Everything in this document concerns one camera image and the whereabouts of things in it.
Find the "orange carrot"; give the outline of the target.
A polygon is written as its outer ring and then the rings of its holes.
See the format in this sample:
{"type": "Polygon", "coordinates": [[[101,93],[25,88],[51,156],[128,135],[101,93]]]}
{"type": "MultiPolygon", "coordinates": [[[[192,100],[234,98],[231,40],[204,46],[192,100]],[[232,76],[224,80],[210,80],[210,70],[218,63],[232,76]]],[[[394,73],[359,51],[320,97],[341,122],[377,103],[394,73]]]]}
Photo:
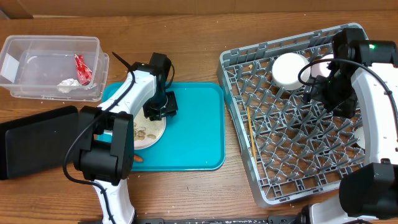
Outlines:
{"type": "Polygon", "coordinates": [[[135,162],[144,162],[143,158],[138,156],[138,155],[136,155],[136,154],[134,155],[134,161],[135,162]]]}

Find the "white bowl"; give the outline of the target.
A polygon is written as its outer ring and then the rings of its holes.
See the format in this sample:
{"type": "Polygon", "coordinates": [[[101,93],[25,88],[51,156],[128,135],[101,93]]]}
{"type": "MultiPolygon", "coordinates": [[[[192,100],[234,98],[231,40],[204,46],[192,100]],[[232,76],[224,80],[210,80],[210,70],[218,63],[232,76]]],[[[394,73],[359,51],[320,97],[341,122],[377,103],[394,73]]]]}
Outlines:
{"type": "Polygon", "coordinates": [[[278,87],[284,87],[288,91],[299,89],[303,87],[298,79],[299,71],[308,64],[309,61],[303,55],[282,54],[272,65],[272,80],[278,87]]]}

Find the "pink round plate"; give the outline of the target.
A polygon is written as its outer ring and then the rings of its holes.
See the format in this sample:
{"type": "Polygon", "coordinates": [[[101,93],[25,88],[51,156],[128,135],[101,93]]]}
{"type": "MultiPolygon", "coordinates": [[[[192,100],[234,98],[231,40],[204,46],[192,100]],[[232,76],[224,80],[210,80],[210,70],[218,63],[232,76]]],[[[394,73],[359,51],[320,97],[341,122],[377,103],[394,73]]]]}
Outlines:
{"type": "Polygon", "coordinates": [[[155,144],[163,135],[166,127],[166,118],[160,121],[151,121],[144,116],[141,108],[134,117],[134,148],[145,149],[155,144]]]}

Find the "red snack wrapper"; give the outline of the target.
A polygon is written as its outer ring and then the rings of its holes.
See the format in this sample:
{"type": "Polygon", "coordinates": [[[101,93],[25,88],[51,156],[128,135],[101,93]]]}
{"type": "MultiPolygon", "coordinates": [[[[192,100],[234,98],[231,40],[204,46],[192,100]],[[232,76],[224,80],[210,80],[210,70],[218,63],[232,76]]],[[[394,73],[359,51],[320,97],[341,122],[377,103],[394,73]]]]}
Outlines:
{"type": "Polygon", "coordinates": [[[75,64],[77,77],[81,85],[85,86],[91,82],[92,71],[84,63],[84,58],[82,55],[75,55],[75,64]]]}

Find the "pink bowl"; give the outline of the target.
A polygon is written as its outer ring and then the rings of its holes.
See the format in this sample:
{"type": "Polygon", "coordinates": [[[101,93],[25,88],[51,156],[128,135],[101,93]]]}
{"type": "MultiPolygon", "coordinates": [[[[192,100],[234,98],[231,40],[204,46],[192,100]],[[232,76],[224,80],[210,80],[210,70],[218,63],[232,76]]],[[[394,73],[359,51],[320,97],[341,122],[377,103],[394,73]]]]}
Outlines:
{"type": "Polygon", "coordinates": [[[322,62],[322,63],[317,63],[315,65],[311,66],[311,76],[313,78],[316,78],[317,76],[322,76],[327,78],[331,72],[330,69],[328,69],[330,62],[322,62]]]}

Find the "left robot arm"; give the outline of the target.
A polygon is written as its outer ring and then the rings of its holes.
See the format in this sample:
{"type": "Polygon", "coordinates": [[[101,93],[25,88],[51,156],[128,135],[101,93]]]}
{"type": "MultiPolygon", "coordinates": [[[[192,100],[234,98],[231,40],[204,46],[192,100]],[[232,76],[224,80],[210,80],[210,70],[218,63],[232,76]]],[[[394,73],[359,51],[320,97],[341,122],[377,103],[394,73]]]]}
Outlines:
{"type": "Polygon", "coordinates": [[[129,199],[127,178],[134,161],[134,117],[139,111],[151,121],[174,116],[178,106],[169,88],[175,69],[171,60],[153,53],[149,63],[130,64],[126,81],[97,107],[84,106],[78,113],[78,136],[67,155],[82,172],[73,178],[63,165],[63,173],[72,182],[91,185],[103,212],[102,223],[133,223],[136,211],[129,199]]]}

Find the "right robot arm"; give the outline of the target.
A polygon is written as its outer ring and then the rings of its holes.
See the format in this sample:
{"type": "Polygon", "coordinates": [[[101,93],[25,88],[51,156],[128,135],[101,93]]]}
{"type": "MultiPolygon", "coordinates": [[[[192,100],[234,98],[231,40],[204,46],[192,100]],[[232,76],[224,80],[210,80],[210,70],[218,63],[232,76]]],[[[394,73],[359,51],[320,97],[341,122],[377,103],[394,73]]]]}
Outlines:
{"type": "Polygon", "coordinates": [[[397,217],[397,46],[369,40],[360,28],[332,39],[330,74],[302,82],[303,102],[352,118],[361,110],[365,164],[340,182],[338,195],[303,207],[296,223],[371,223],[397,217]]]}

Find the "wooden chopstick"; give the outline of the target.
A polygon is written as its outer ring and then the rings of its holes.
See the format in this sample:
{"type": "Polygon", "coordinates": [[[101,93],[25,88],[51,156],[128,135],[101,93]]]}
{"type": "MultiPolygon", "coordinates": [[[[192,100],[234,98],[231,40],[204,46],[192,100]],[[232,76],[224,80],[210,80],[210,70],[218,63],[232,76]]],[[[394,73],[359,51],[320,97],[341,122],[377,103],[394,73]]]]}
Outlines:
{"type": "Polygon", "coordinates": [[[250,109],[249,106],[246,107],[246,112],[247,112],[247,117],[248,117],[248,125],[249,125],[249,134],[250,134],[250,140],[251,140],[251,150],[252,150],[252,156],[255,165],[257,165],[257,154],[256,154],[256,145],[254,143],[254,133],[252,130],[252,120],[251,120],[251,114],[250,114],[250,109]]]}

